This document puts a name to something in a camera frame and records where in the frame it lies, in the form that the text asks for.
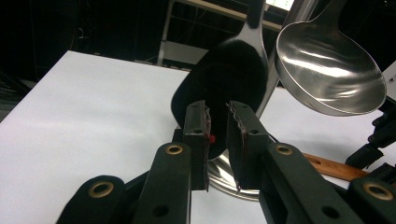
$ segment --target ladle bowl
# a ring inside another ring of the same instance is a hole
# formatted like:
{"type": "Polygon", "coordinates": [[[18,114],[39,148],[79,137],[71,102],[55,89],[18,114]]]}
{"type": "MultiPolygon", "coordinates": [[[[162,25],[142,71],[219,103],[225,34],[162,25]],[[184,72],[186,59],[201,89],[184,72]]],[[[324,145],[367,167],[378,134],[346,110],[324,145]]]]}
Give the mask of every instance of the ladle bowl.
{"type": "Polygon", "coordinates": [[[375,61],[338,30],[345,2],[333,0],[312,21],[286,26],[276,41],[276,71],[283,86],[303,105],[331,116],[372,112],[386,97],[375,61]]]}

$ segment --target black spoon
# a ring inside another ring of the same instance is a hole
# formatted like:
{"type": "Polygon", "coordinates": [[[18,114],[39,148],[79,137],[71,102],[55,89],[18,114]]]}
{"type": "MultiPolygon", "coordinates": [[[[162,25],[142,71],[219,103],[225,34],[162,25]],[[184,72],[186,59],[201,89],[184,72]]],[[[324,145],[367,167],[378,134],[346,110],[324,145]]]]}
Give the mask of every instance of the black spoon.
{"type": "Polygon", "coordinates": [[[256,111],[262,102],[268,77],[262,43],[264,6],[265,0],[250,1],[247,20],[239,35],[210,50],[186,76],[172,99],[172,113],[180,127],[184,126],[189,104],[205,100],[210,108],[211,134],[216,138],[209,149],[210,160],[226,148],[226,104],[238,101],[256,111]]]}

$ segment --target white table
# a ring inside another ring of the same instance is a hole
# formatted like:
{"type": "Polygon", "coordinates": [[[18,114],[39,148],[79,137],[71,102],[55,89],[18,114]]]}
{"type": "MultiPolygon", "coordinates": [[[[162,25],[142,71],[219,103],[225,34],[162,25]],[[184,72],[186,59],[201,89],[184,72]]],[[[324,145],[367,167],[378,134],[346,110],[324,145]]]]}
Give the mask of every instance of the white table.
{"type": "MultiPolygon", "coordinates": [[[[0,223],[54,223],[88,179],[114,175],[127,182],[146,172],[177,126],[170,102],[185,76],[67,52],[0,123],[0,223]]],[[[328,117],[276,90],[261,121],[280,141],[343,162],[366,143],[380,115],[328,117]]],[[[383,151],[373,168],[394,164],[395,152],[383,151]]],[[[191,223],[265,220],[258,203],[210,189],[193,192],[191,223]]]]}

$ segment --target ladle handle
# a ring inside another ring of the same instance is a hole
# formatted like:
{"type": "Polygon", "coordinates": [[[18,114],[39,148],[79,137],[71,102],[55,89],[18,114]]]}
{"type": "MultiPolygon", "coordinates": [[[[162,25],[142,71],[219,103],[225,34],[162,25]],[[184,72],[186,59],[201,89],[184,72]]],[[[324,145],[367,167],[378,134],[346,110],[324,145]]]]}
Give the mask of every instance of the ladle handle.
{"type": "Polygon", "coordinates": [[[262,15],[264,13],[265,0],[250,0],[248,5],[246,25],[251,29],[262,27],[262,15]]]}
{"type": "Polygon", "coordinates": [[[323,11],[314,19],[322,27],[338,29],[338,19],[347,0],[332,0],[323,11]]]}

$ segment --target spoon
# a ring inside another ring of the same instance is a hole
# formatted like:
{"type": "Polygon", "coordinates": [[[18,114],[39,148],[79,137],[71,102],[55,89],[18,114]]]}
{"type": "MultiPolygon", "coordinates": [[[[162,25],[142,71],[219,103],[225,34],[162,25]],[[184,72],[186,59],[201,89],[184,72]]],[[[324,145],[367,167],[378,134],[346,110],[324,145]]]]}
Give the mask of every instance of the spoon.
{"type": "Polygon", "coordinates": [[[375,61],[338,30],[346,1],[332,0],[312,21],[286,26],[276,41],[283,86],[303,105],[331,116],[370,113],[386,98],[375,61]]]}
{"type": "Polygon", "coordinates": [[[211,144],[209,159],[219,156],[225,146],[228,109],[231,100],[258,109],[268,77],[267,56],[262,43],[264,0],[251,0],[241,32],[211,49],[186,76],[171,102],[172,113],[184,126],[189,104],[205,100],[210,108],[211,144]]]}

